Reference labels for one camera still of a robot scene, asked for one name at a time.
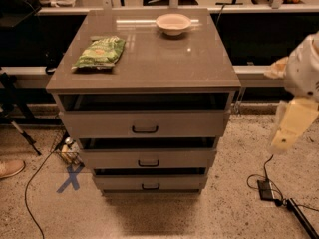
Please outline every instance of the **drawer front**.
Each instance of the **drawer front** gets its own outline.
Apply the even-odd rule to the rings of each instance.
[[[80,152],[81,159],[86,167],[90,169],[212,167],[215,156],[216,150],[175,152]]]
[[[163,176],[163,177],[94,177],[98,189],[107,191],[133,190],[139,192],[160,192],[164,190],[198,190],[201,191],[207,176]]]
[[[72,138],[223,135],[224,111],[149,113],[60,113]]]

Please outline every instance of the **speckled floor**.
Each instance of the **speckled floor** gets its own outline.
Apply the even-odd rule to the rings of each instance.
[[[84,168],[70,184],[67,165],[57,154],[49,157],[27,191],[29,208],[45,238],[309,238],[285,207],[261,201],[250,189],[250,174],[264,175],[270,157],[266,146],[274,121],[268,112],[248,109],[232,115],[220,140],[218,154],[201,194],[110,194],[102,196]],[[25,188],[49,155],[59,129],[24,126],[43,153],[37,156],[10,125],[0,125],[0,158],[22,158],[26,168],[0,180],[0,238],[42,238],[27,212]],[[319,122],[314,123],[286,154],[267,164],[270,179],[284,197],[319,208]],[[256,178],[250,180],[256,186]],[[319,231],[319,212],[300,207]]]

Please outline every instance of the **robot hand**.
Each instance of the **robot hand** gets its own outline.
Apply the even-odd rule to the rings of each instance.
[[[319,32],[306,37],[289,55],[270,66],[265,76],[282,78],[285,89],[294,95],[287,104],[280,102],[269,151],[283,152],[319,116]]]

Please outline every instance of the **white bowl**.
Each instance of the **white bowl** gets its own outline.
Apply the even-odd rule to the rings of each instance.
[[[182,14],[164,14],[157,18],[157,26],[169,36],[185,32],[191,25],[188,17]]]

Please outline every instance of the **black drawer handle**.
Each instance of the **black drawer handle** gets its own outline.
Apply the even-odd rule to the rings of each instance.
[[[133,133],[156,133],[159,130],[158,126],[151,127],[150,129],[137,128],[134,125],[132,126]]]
[[[160,161],[158,160],[157,163],[155,164],[143,164],[140,160],[139,160],[139,167],[158,167],[160,165]]]
[[[160,189],[160,184],[158,183],[158,186],[156,187],[145,187],[143,184],[142,184],[142,190],[159,190]]]

